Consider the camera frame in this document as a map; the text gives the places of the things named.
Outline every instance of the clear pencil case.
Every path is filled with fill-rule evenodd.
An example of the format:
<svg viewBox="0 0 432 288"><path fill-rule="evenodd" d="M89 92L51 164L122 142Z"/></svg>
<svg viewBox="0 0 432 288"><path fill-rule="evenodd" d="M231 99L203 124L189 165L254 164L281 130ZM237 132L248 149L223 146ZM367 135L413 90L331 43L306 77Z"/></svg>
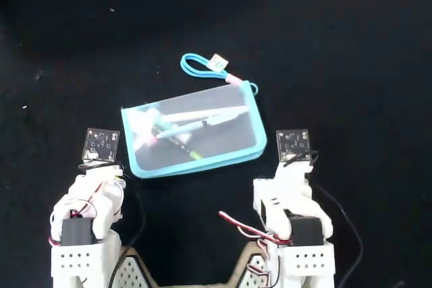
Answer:
<svg viewBox="0 0 432 288"><path fill-rule="evenodd" d="M121 111L130 168L139 178L241 163L267 144L248 81Z"/></svg>

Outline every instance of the cable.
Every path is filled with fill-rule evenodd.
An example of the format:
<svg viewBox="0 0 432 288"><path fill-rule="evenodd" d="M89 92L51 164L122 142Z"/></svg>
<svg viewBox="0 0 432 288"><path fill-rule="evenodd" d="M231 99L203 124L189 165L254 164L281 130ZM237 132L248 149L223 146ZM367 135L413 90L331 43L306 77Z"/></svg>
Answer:
<svg viewBox="0 0 432 288"><path fill-rule="evenodd" d="M85 204L85 205L80 209L80 211L78 211L77 213L72 214L71 216L78 216L79 214L81 214L81 213L84 211L84 209L86 209L86 207L87 207L88 204L92 205L93 208L95 207L95 206L94 206L90 201L92 200L93 195L94 195L95 193L97 193L97 192L100 190L100 188L102 187L103 183L104 183L104 181L102 181L102 182L97 186L96 190L95 190L95 191L93 192L93 194L88 198L88 200L84 200L84 199L77 199L77 200L82 200L83 202L86 202L86 204Z"/></svg>
<svg viewBox="0 0 432 288"><path fill-rule="evenodd" d="M246 268L247 268L251 273L253 273L254 275L257 275L258 277L264 277L264 276L268 277L268 276L269 276L269 273L268 273L268 272L266 272L266 271L262 271L261 269L255 267L255 266L253 266L253 265L251 265L251 264L247 264L247 265L246 265Z"/></svg>
<svg viewBox="0 0 432 288"><path fill-rule="evenodd" d="M258 239L256 242L257 242L256 244L258 245L258 247L260 249L262 249L262 251L264 252L265 259L266 260L270 260L269 252L267 251L267 244L264 242L264 240L263 239Z"/></svg>
<svg viewBox="0 0 432 288"><path fill-rule="evenodd" d="M242 230L242 228L240 226L237 226L237 229L238 229L239 232L241 232L241 234L243 234L246 237L249 237L250 239L258 239L258 238L261 237L260 235L250 235L250 234L247 234L245 231Z"/></svg>
<svg viewBox="0 0 432 288"><path fill-rule="evenodd" d="M103 161L101 161L102 163L99 163L97 165L88 165L89 163L94 162L94 161L98 161L98 160L90 160L86 163L78 165L79 170L87 171L87 170L93 170L93 169L98 169L98 168L103 168L103 167L109 167L111 165L118 165L120 167L122 166L122 164L119 162L103 162Z"/></svg>
<svg viewBox="0 0 432 288"><path fill-rule="evenodd" d="M145 213L144 213L144 205L142 204L142 200L140 197L140 190L138 188L138 186L135 184L135 181L124 172L124 166L120 163L119 166L121 167L121 169L123 170L123 176L130 180L130 182L132 182L132 184L135 187L134 194L135 197L138 201L138 205L140 207L140 213L141 213L141 218L142 218L142 222L141 222L141 226L138 229L138 231L136 232L135 236L130 240L129 244L125 247L124 251L120 254L119 260L117 260L117 263L114 266L113 272L111 273L111 278L109 279L109 284L108 284L108 288L112 288L113 284L114 284L114 279L115 279L115 274L117 273L117 271L119 270L119 268L122 266L123 261L126 259L126 256L128 255L128 252L130 250L130 248L135 244L136 240L140 237L140 235L142 234L142 232L144 231L145 228L145 224L146 224L146 219L145 219Z"/></svg>
<svg viewBox="0 0 432 288"><path fill-rule="evenodd" d="M265 286L263 288L274 288L277 285L277 283L279 282L280 276L281 276L281 257L278 256L277 257L277 278L276 278L276 281L271 286Z"/></svg>
<svg viewBox="0 0 432 288"><path fill-rule="evenodd" d="M221 72L216 72L212 70L198 70L190 66L190 64L187 61L195 61L198 62L204 66L207 66L207 63L209 60L205 59L204 57L201 57L200 55L194 54L194 53L186 53L183 55L182 59L180 60L180 67L185 71L189 76L197 77L197 78L218 78L218 79L224 79L229 84L239 84L242 80L233 76L232 74L229 74L225 70L222 70ZM250 86L253 89L253 93L256 96L258 94L258 86L254 83L250 83Z"/></svg>
<svg viewBox="0 0 432 288"><path fill-rule="evenodd" d="M318 151L314 151L314 150L309 150L309 151L305 151L303 153L297 154L296 156L293 156L290 160L286 161L285 164L283 165L283 167L287 167L288 165L290 165L291 163L294 163L296 161L299 161L303 158L306 157L306 155L315 155L315 158L312 159L312 161L310 162L310 165L314 165L315 162L317 162L318 160Z"/></svg>
<svg viewBox="0 0 432 288"><path fill-rule="evenodd" d="M236 219L233 219L230 215L228 215L226 212L223 212L221 210L219 211L219 215L223 219L225 219L228 222L230 222L231 224L234 224L237 227L241 227L243 229L246 229L247 231L252 232L254 234L257 234L257 235L259 235L259 236L261 236L261 237L263 237L265 239L268 239L269 241L272 241L273 243L276 243L276 244L290 244L291 243L291 241L283 241L281 239L277 239L277 238L275 238L275 237L273 237L271 235L268 235L268 234L266 234L266 233L264 233L264 232L262 232L262 231L260 231L258 229L255 229L254 227L245 225L245 224L237 221Z"/></svg>
<svg viewBox="0 0 432 288"><path fill-rule="evenodd" d="M346 214L346 212L345 212L344 208L342 207L342 205L329 192L327 192L326 190L324 190L320 185L318 185L316 183L314 183L314 185L318 189L320 189L340 209L340 211L343 214L343 216L345 217L347 223L349 224L349 226L351 226L351 230L354 232L354 234L355 234L355 236L357 238L357 241L358 241L358 245L360 247L360 251L358 253L357 259L354 261L354 263L351 265L351 267L348 269L348 271L342 277L342 279L339 282L339 285L337 286L337 288L343 288L344 285L345 285L345 283L346 283L346 281L350 277L350 275L354 272L354 270L356 270L356 267L358 266L358 264L362 260L362 257L363 257L363 240L360 237L360 234L358 234L358 231L357 231L356 227L354 226L354 223L350 220L350 218Z"/></svg>

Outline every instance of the white 3d-printed part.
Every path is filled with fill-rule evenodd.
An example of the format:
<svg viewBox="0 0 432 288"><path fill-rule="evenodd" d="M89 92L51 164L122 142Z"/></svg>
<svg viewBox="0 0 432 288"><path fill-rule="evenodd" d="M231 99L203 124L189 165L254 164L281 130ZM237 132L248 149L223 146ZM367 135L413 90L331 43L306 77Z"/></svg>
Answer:
<svg viewBox="0 0 432 288"><path fill-rule="evenodd" d="M249 264L262 271L267 271L267 265L261 255L253 255L249 261ZM258 276L245 268L244 274L240 279L238 288L259 288L264 286L267 286L266 276Z"/></svg>
<svg viewBox="0 0 432 288"><path fill-rule="evenodd" d="M136 259L128 256L117 271L113 288L150 288Z"/></svg>
<svg viewBox="0 0 432 288"><path fill-rule="evenodd" d="M323 246L291 246L283 249L283 268L292 276L334 275L333 244Z"/></svg>

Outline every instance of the white wire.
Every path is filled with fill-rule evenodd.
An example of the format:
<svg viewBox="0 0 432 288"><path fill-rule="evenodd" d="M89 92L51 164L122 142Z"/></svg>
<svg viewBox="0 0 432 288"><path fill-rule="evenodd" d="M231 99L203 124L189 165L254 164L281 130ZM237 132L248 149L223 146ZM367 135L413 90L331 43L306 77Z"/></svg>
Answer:
<svg viewBox="0 0 432 288"><path fill-rule="evenodd" d="M245 231L242 230L242 228L240 226L237 226L237 229L238 229L239 232L241 232L241 234L243 234L244 236L249 237L251 239L258 239L258 238L261 237L259 235L250 235L250 234L247 234Z"/></svg>
<svg viewBox="0 0 432 288"><path fill-rule="evenodd" d="M271 235L268 235L262 231L259 231L258 229L255 229L254 227L245 225L244 223L241 223L239 221L237 221L236 219L233 219L230 215L228 215L226 212L223 212L222 210L219 211L219 215L222 216L225 220L229 221L231 224L234 224L237 227L241 227L242 229L245 229L247 231L250 231L252 233L255 233L265 239L268 239L269 241L272 241L273 243L276 244L288 244L290 243L290 241L283 241L280 239L276 239Z"/></svg>
<svg viewBox="0 0 432 288"><path fill-rule="evenodd" d="M262 249L262 251L264 252L265 260L270 260L270 256L269 256L269 253L267 251L267 247L263 245L263 239L258 239L256 242L257 242L256 244L258 245L258 247L260 249Z"/></svg>

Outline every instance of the black fabric surface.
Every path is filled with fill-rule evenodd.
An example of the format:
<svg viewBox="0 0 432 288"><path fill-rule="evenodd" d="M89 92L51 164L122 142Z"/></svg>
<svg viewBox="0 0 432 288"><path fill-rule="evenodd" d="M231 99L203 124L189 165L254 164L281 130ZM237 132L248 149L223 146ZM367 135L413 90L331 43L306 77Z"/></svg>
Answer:
<svg viewBox="0 0 432 288"><path fill-rule="evenodd" d="M428 0L0 4L2 287L50 286L48 218L78 172L87 127L122 130L121 107L222 85L183 73L187 52L217 52L259 85L269 143L252 162L142 181L148 223L136 249L159 284L229 278L246 240L217 211L260 227L252 180L275 172L275 131L308 128L320 151L312 182L340 201L365 242L347 287L430 285ZM333 219L338 280L358 245L314 193ZM115 229L127 242L138 226L128 192Z"/></svg>

